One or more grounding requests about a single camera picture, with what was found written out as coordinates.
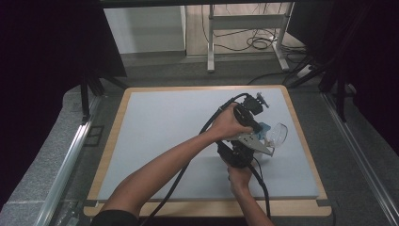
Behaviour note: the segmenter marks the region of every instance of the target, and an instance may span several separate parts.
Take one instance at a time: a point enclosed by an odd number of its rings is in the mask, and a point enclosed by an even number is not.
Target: clear plastic part
[[[270,148],[278,148],[284,143],[287,138],[288,128],[282,123],[278,123],[271,131],[266,134],[266,138],[268,141],[268,147]]]

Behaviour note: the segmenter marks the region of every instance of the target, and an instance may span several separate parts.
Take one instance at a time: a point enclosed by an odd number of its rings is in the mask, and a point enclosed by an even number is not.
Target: gray carpet
[[[173,63],[170,59],[148,59],[145,63],[142,62],[125,64],[128,77],[120,80],[130,87],[226,86],[245,85],[256,76],[280,73],[279,64],[273,56],[220,57],[216,59],[215,73],[206,72],[203,58],[180,59],[178,63]],[[252,85],[280,84],[283,78],[283,75],[269,75]],[[389,225],[318,92],[319,81],[320,78],[316,77],[296,89],[290,89],[289,92],[335,215],[327,218],[273,220],[277,225],[333,225],[334,218],[336,225]],[[94,135],[102,131],[101,137],[98,139],[94,136],[86,140],[51,225],[65,223],[65,220],[62,220],[70,213],[71,206],[86,199],[98,167],[123,95],[122,89],[105,80],[102,80],[102,83],[106,94],[101,97],[91,133]],[[78,91],[79,89],[72,89],[66,93],[58,121],[37,159],[3,207],[0,225],[32,225],[35,221],[81,120]],[[345,113],[348,125],[359,139],[377,175],[398,201],[398,156],[349,99],[346,100]],[[88,219],[83,214],[80,215],[80,219],[79,225],[88,225]],[[178,218],[155,220],[153,225],[165,225],[166,222],[196,225],[193,221],[187,222]],[[199,225],[235,225],[231,224],[231,220],[223,221],[217,218],[198,219],[197,222]]]

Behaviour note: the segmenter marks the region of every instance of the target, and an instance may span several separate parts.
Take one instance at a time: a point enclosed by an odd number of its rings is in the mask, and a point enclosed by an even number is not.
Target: metal rail
[[[91,102],[90,112],[96,112],[97,106],[100,102],[99,97],[95,97]],[[74,164],[77,157],[80,154],[82,146],[85,142],[88,129],[91,126],[93,117],[89,117],[86,124],[80,125],[76,135],[72,141],[71,147],[69,148],[67,155],[64,158],[64,162],[56,175],[52,187],[44,201],[43,206],[39,211],[38,218],[35,221],[36,226],[47,226],[49,225],[56,207],[59,203],[62,193],[64,192],[65,186],[70,179]]]
[[[335,111],[335,103],[331,100],[331,97],[325,93],[322,93],[322,97],[326,101],[328,110],[332,115],[333,120],[338,126],[343,138],[345,139],[351,153],[353,154],[361,172],[364,175],[369,187],[372,189],[377,201],[379,202],[382,210],[385,213],[391,226],[399,225],[399,211],[391,195],[387,191],[387,188],[381,183],[378,176],[375,174],[372,166],[370,165],[367,157],[364,155],[361,147],[353,136],[346,122],[342,122],[340,116]]]

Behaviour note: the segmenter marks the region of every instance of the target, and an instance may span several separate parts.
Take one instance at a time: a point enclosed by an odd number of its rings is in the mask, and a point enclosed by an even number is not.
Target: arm
[[[105,203],[102,211],[124,210],[138,218],[146,201],[200,151],[217,140],[250,132],[251,128],[243,127],[235,119],[232,113],[233,106],[227,107],[208,131],[173,147],[125,178]]]
[[[262,208],[249,192],[249,179],[252,172],[249,168],[238,169],[228,165],[231,192],[240,204],[241,210],[249,226],[274,226]]]

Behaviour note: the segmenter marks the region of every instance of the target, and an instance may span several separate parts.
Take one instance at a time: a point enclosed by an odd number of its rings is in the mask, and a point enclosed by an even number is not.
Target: person
[[[212,143],[240,133],[252,132],[235,119],[229,105],[211,127],[171,148],[126,177],[114,190],[90,226],[137,225],[141,207],[199,152]],[[249,226],[274,225],[251,196],[248,188],[251,171],[228,165],[231,192],[238,201]]]

